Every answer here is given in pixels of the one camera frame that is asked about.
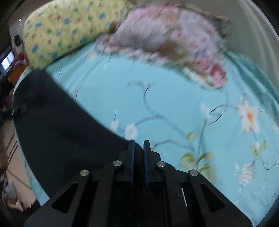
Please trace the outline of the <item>black pants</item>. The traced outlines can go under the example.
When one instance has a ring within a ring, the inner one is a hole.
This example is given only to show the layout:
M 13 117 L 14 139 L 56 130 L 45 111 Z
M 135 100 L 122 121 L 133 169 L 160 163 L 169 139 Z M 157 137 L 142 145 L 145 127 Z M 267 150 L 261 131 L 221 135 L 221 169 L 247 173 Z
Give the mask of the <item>black pants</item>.
M 45 204 L 82 170 L 101 170 L 129 142 L 94 120 L 45 71 L 29 72 L 14 95 L 14 123 L 29 181 Z

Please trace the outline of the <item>yellow floral pillow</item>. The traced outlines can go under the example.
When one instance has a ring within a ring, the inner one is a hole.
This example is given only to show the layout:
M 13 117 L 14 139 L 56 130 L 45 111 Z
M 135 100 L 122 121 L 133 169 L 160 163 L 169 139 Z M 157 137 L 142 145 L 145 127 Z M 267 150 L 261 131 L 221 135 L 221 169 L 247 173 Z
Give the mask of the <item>yellow floral pillow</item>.
M 126 1 L 50 1 L 33 11 L 23 28 L 29 65 L 44 69 L 58 58 L 108 33 Z

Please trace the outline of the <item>teal floral bed sheet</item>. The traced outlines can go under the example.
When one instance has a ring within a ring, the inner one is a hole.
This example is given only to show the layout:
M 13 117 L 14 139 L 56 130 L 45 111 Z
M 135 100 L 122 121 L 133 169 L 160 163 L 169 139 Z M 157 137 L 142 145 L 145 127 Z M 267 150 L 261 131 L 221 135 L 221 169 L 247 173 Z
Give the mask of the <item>teal floral bed sheet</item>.
M 227 81 L 202 88 L 175 68 L 90 44 L 47 68 L 106 129 L 163 161 L 196 168 L 257 226 L 278 197 L 278 92 L 249 58 L 226 53 Z

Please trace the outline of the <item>pink floral blanket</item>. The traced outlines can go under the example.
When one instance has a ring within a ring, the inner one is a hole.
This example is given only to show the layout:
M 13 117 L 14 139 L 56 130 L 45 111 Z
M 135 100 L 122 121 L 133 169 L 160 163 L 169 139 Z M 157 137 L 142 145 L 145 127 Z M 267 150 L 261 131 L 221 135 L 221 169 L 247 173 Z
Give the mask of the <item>pink floral blanket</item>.
M 230 21 L 192 5 L 129 5 L 110 32 L 96 40 L 100 53 L 174 67 L 206 87 L 226 83 Z

